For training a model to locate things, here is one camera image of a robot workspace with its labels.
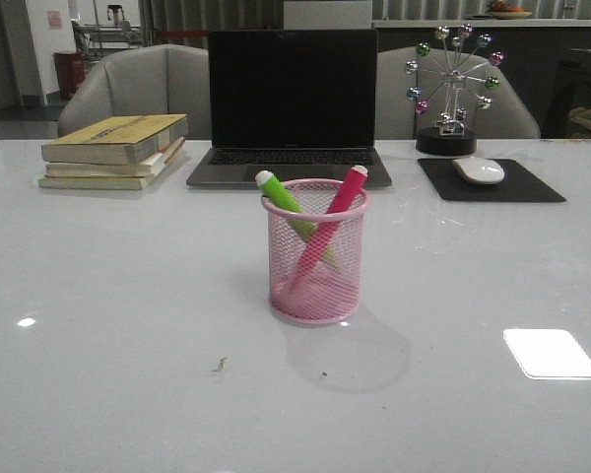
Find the pink marker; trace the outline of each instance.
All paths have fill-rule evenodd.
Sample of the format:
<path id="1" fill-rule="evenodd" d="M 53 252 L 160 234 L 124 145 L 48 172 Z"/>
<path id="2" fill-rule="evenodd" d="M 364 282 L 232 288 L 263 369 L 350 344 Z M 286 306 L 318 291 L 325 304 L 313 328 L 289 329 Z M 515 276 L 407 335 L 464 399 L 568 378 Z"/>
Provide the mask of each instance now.
<path id="1" fill-rule="evenodd" d="M 363 166 L 354 166 L 346 174 L 344 182 L 337 190 L 337 194 L 333 198 L 331 205 L 326 211 L 327 214 L 336 214 L 338 212 L 345 212 L 351 208 L 353 201 L 357 194 L 360 193 L 363 183 L 367 179 L 367 169 Z M 321 258 L 324 251 L 328 247 L 333 235 L 337 231 L 341 221 L 337 222 L 322 222 L 317 226 L 315 233 L 308 241 L 306 248 L 302 252 L 297 267 L 295 268 L 295 277 L 290 284 L 290 290 L 296 288 L 310 271 L 315 268 L 317 262 Z"/>

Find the yellow book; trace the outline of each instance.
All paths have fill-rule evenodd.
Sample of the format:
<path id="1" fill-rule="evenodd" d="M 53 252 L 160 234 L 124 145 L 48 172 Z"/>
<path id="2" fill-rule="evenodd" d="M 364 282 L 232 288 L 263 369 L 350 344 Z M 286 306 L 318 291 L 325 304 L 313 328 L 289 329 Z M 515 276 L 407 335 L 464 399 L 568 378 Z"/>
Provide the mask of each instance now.
<path id="1" fill-rule="evenodd" d="M 184 137 L 136 165 L 92 165 L 90 163 L 46 163 L 48 177 L 145 177 L 158 174 L 183 146 Z"/>
<path id="2" fill-rule="evenodd" d="M 184 113 L 111 116 L 41 146 L 52 163 L 135 165 L 188 134 Z"/>
<path id="3" fill-rule="evenodd" d="M 141 190 L 147 187 L 183 149 L 183 140 L 176 146 L 171 146 L 167 159 L 161 166 L 154 167 L 152 172 L 140 176 L 135 175 L 90 175 L 90 176 L 50 176 L 42 177 L 37 184 L 46 189 L 98 189 L 98 190 Z"/>

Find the table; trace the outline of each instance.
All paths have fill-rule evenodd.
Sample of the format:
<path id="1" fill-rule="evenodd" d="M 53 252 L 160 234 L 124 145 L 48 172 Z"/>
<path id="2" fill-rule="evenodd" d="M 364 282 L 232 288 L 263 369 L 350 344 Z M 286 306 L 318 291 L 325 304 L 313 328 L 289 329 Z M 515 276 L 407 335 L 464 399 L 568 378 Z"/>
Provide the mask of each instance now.
<path id="1" fill-rule="evenodd" d="M 36 188 L 41 143 L 0 141 L 0 471 L 591 472 L 591 379 L 503 339 L 591 358 L 591 141 L 479 142 L 561 204 L 442 201 L 377 143 L 361 306 L 315 328 L 268 306 L 258 193 L 185 185 L 209 143 L 142 192 Z"/>
<path id="2" fill-rule="evenodd" d="M 109 27 L 97 25 L 77 25 L 73 26 L 76 32 L 81 34 L 84 38 L 85 51 L 88 53 L 90 48 L 96 49 L 96 44 L 100 48 L 124 48 L 127 49 L 131 45 L 129 44 L 128 37 L 134 39 L 132 43 L 134 46 L 137 44 L 137 39 L 141 36 L 141 27 L 131 27 L 130 31 L 125 31 L 122 27 Z"/>

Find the black mouse pad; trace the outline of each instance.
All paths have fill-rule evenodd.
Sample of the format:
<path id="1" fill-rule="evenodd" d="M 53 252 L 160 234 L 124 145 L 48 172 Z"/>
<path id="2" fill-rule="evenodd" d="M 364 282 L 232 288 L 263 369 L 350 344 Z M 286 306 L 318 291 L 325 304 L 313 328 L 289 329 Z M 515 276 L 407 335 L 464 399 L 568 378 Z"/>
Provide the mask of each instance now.
<path id="1" fill-rule="evenodd" d="M 451 158 L 420 158 L 419 164 L 444 200 L 465 202 L 565 202 L 566 199 L 514 160 L 495 160 L 505 173 L 499 184 L 471 184 Z"/>

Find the marker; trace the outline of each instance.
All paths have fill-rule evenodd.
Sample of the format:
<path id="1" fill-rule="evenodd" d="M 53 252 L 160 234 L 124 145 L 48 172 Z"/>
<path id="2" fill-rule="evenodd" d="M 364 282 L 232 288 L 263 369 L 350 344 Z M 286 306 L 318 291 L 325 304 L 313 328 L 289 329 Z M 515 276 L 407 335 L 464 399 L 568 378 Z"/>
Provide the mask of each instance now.
<path id="1" fill-rule="evenodd" d="M 367 179 L 367 169 L 363 166 L 354 166 L 346 175 L 344 182 L 337 190 L 331 205 L 326 211 L 327 214 L 345 212 L 351 208 L 357 194 L 360 193 L 363 183 Z M 295 268 L 295 277 L 291 282 L 290 290 L 293 290 L 310 271 L 315 268 L 320 257 L 328 247 L 333 235 L 337 231 L 341 221 L 322 222 L 317 226 L 317 230 L 308 241 L 304 252 L 300 256 L 297 267 Z"/>
<path id="2" fill-rule="evenodd" d="M 296 199 L 270 170 L 261 170 L 256 174 L 256 185 L 276 207 L 289 212 L 302 213 Z M 287 222 L 304 242 L 308 242 L 315 233 L 315 225 L 311 222 L 303 220 L 287 220 Z M 333 266 L 337 264 L 331 248 L 324 252 L 323 259 Z"/>

